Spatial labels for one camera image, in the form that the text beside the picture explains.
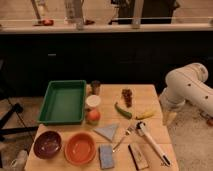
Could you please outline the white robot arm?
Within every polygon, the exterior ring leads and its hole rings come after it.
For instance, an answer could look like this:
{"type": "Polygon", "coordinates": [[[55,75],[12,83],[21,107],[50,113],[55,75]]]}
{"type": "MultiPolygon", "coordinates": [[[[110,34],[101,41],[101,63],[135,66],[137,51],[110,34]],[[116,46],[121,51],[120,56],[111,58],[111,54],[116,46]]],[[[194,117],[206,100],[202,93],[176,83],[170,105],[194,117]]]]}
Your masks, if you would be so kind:
{"type": "Polygon", "coordinates": [[[208,70],[201,63],[191,63],[167,73],[166,87],[159,96],[164,125],[172,123],[186,101],[213,119],[213,88],[205,84],[207,79],[208,70]]]}

